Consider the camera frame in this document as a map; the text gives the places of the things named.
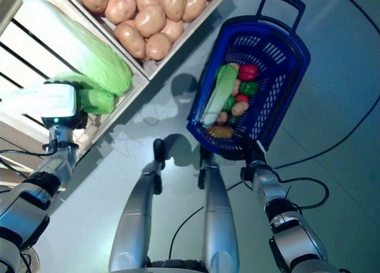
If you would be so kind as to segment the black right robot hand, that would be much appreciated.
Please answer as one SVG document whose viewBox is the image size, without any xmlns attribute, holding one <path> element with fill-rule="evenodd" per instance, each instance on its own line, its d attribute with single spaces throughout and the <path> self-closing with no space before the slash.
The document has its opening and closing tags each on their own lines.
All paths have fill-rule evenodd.
<svg viewBox="0 0 380 273">
<path fill-rule="evenodd" d="M 247 164 L 266 164 L 266 152 L 260 141 L 252 141 L 248 147 Z"/>
</svg>

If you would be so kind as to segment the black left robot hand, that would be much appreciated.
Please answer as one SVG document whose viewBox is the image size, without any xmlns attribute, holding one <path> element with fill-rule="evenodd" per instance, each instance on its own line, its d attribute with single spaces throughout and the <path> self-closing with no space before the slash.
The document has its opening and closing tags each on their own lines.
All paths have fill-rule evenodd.
<svg viewBox="0 0 380 273">
<path fill-rule="evenodd" d="M 39 90 L 42 99 L 40 117 L 47 129 L 64 126 L 69 129 L 84 129 L 88 114 L 81 109 L 80 88 L 76 82 L 46 81 Z"/>
</svg>

